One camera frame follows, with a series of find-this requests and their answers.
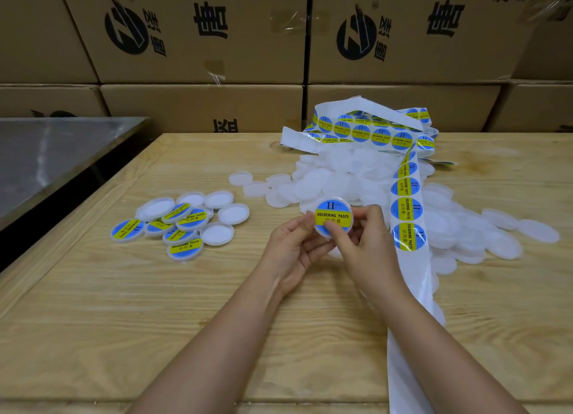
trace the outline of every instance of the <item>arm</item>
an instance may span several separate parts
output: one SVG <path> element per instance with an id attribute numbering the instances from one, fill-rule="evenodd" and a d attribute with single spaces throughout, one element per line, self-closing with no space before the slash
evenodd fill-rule
<path id="1" fill-rule="evenodd" d="M 354 237 L 331 232 L 357 287 L 394 334 L 438 414 L 526 414 L 527 411 L 412 296 L 379 206 L 354 209 Z"/>
<path id="2" fill-rule="evenodd" d="M 300 283 L 311 263 L 333 248 L 314 230 L 310 212 L 273 231 L 253 272 L 129 413 L 232 412 L 281 300 Z"/>

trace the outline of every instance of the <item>person's right hand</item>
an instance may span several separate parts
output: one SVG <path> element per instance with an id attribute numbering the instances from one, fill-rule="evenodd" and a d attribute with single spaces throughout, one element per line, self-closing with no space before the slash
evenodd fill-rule
<path id="1" fill-rule="evenodd" d="M 386 229 L 380 206 L 354 208 L 352 213 L 352 238 L 332 221 L 326 221 L 324 226 L 336 242 L 356 286 L 369 299 L 381 295 L 409 295 L 410 290 L 400 272 L 394 238 Z"/>

